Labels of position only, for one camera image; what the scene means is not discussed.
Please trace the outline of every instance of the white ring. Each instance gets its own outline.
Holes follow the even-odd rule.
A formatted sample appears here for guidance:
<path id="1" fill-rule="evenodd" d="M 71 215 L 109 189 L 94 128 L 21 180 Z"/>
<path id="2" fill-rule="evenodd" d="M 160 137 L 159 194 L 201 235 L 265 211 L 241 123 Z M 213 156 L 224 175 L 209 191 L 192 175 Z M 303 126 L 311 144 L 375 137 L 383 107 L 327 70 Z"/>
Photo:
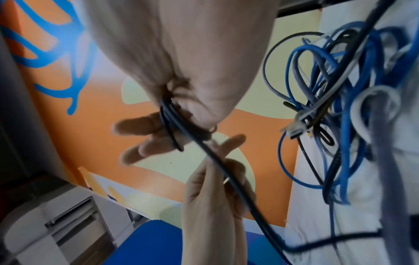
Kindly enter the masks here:
<path id="1" fill-rule="evenodd" d="M 387 93 L 388 97 L 391 99 L 391 101 L 389 101 L 389 104 L 387 105 L 388 120 L 394 119 L 394 117 L 399 112 L 400 106 L 402 104 L 402 100 L 400 98 L 399 93 L 396 89 L 390 86 L 372 86 L 362 91 L 356 97 L 356 99 L 350 107 L 350 120 L 359 136 L 361 136 L 368 144 L 371 143 L 371 136 L 367 126 L 365 126 L 365 123 L 362 120 L 361 107 L 362 103 L 366 100 L 368 96 L 375 95 L 378 92 Z"/>

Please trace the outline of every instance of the cable connector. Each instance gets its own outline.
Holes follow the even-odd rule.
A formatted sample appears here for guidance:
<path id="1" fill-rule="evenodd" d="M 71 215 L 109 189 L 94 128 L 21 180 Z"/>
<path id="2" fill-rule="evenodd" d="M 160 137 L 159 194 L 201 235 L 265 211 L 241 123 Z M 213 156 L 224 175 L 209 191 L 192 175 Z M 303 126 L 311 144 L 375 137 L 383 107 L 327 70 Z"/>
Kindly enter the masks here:
<path id="1" fill-rule="evenodd" d="M 298 120 L 294 121 L 293 123 L 291 123 L 284 129 L 282 129 L 282 131 L 285 131 L 287 136 L 290 139 L 295 139 L 301 136 L 306 130 L 307 130 L 306 125 L 303 122 L 298 121 Z"/>

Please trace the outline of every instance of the orange surface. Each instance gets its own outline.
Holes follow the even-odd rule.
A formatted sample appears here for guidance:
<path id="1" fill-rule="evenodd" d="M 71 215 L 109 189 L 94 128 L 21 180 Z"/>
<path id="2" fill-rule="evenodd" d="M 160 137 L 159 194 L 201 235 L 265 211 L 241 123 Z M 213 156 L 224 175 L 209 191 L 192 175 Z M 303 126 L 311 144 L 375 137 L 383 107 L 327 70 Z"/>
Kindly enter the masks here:
<path id="1" fill-rule="evenodd" d="M 67 15 L 56 9 L 52 1 L 26 2 L 50 22 L 68 22 Z M 12 1 L 6 1 L 3 10 L 6 15 L 0 19 L 0 24 L 7 25 L 43 50 L 48 50 L 54 45 L 55 39 L 33 23 Z M 83 50 L 88 44 L 85 41 L 88 38 L 81 39 L 79 48 Z M 8 44 L 12 53 L 33 58 L 34 55 L 19 47 L 19 44 L 13 41 L 8 41 Z M 120 119 L 147 115 L 157 111 L 157 108 L 150 102 L 124 104 L 121 99 L 121 84 L 125 76 L 115 74 L 112 80 L 100 78 L 103 65 L 98 61 L 110 64 L 104 59 L 103 54 L 98 54 L 93 73 L 80 93 L 77 109 L 72 116 L 66 112 L 71 103 L 70 99 L 53 98 L 36 91 L 33 87 L 33 83 L 57 90 L 69 87 L 71 75 L 69 67 L 66 67 L 69 65 L 68 56 L 62 56 L 43 68 L 20 66 L 28 91 L 68 171 L 73 177 L 82 178 L 78 168 L 84 167 L 89 172 L 123 185 L 181 202 L 185 188 L 182 182 L 148 169 L 119 164 L 120 154 L 144 138 L 112 135 L 112 124 Z M 289 122 L 290 120 L 234 110 L 218 126 L 218 131 L 227 136 L 239 133 L 247 135 L 247 142 L 240 149 L 255 175 L 257 205 L 269 223 L 279 226 L 285 225 L 292 182 L 279 166 L 277 147 L 281 136 L 280 129 Z M 296 142 L 286 139 L 283 144 L 283 159 L 290 172 L 294 171 L 296 153 Z M 77 183 L 85 185 L 83 179 L 79 179 Z"/>

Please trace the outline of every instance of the yellow-green blob shape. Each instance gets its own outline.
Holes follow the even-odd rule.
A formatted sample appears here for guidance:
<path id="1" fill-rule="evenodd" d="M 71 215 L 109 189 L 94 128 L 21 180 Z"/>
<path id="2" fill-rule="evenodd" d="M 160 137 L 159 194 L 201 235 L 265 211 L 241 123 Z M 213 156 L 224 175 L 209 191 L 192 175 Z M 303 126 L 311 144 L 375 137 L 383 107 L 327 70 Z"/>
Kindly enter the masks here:
<path id="1" fill-rule="evenodd" d="M 281 17 L 275 20 L 274 30 L 269 43 L 268 50 L 283 38 L 302 31 L 317 31 L 320 24 L 321 12 L 318 10 L 305 12 L 298 15 Z M 266 65 L 266 76 L 270 84 L 282 94 L 288 96 L 285 87 L 285 67 L 293 49 L 302 45 L 302 37 L 296 37 L 282 43 L 269 57 Z M 307 36 L 313 40 L 316 36 Z M 310 77 L 313 57 L 309 52 L 304 52 L 299 63 L 304 72 Z M 306 97 L 299 89 L 292 69 L 289 74 L 291 91 L 299 102 L 306 102 Z M 243 99 L 236 106 L 236 109 L 251 112 L 257 115 L 278 118 L 293 119 L 295 111 L 285 107 L 284 100 L 269 90 L 262 78 L 262 68 L 259 69 L 253 84 Z"/>
<path id="2" fill-rule="evenodd" d="M 150 101 L 144 89 L 129 76 L 122 82 L 121 92 L 122 101 L 127 105 Z"/>
<path id="3" fill-rule="evenodd" d="M 182 228 L 181 203 L 143 192 L 129 193 L 126 203 L 130 208 L 146 213 L 151 219 Z"/>
<path id="4" fill-rule="evenodd" d="M 218 143 L 222 143 L 227 140 L 228 137 L 222 133 L 215 132 L 213 134 L 213 139 Z M 184 152 L 175 150 L 167 154 L 155 155 L 135 163 L 134 166 L 153 170 L 186 183 L 202 160 L 204 160 L 205 156 L 205 153 L 197 144 L 191 143 L 185 146 Z M 252 186 L 252 190 L 255 191 L 256 182 L 252 167 L 241 150 L 237 148 L 227 157 L 241 162 L 246 167 L 246 178 Z"/>

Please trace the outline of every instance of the hand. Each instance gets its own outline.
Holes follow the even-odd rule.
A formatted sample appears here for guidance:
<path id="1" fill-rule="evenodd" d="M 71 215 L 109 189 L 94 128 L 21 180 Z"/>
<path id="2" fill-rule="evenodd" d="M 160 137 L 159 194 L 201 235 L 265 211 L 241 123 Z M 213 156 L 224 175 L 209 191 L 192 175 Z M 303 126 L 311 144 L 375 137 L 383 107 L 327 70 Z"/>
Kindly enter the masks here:
<path id="1" fill-rule="evenodd" d="M 238 135 L 215 145 L 220 158 L 245 142 Z M 245 178 L 245 167 L 232 160 L 224 160 L 227 167 L 254 199 Z M 186 183 L 183 200 L 182 265 L 241 265 L 247 264 L 247 243 L 243 227 L 246 206 L 234 193 L 224 176 L 210 158 L 205 158 Z"/>
<path id="2" fill-rule="evenodd" d="M 160 105 L 170 91 L 186 118 L 210 129 L 227 117 L 259 69 L 277 0 L 74 0 L 104 54 Z M 125 152 L 132 164 L 174 149 L 158 114 L 123 120 L 121 135 L 151 135 Z M 175 132 L 180 145 L 189 142 Z"/>

